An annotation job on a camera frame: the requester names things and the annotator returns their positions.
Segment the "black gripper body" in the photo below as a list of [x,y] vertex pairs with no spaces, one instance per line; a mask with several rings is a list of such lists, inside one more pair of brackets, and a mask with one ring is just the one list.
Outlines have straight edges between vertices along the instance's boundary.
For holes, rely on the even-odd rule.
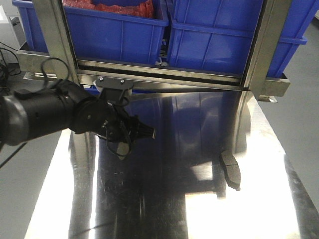
[[69,128],[76,134],[93,132],[111,142],[127,142],[130,116],[123,107],[88,97],[73,111]]

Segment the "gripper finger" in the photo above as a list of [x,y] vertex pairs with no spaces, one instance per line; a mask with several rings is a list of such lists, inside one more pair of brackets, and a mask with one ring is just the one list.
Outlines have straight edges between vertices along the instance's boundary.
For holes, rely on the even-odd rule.
[[138,116],[132,117],[132,139],[152,138],[156,137],[156,129],[142,123]]
[[115,155],[120,161],[126,159],[132,152],[132,141],[128,142],[111,142],[106,140],[106,147],[109,152]]

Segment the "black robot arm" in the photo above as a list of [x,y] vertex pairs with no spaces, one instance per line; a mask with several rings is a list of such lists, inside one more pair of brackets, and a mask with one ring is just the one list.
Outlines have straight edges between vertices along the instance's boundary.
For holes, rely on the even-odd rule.
[[137,139],[154,138],[156,130],[130,116],[126,92],[132,83],[101,83],[101,93],[94,96],[83,87],[59,80],[39,91],[15,91],[0,98],[0,144],[16,146],[30,140],[70,129],[76,134],[92,132],[106,144],[125,144],[126,149],[108,149],[126,158]]

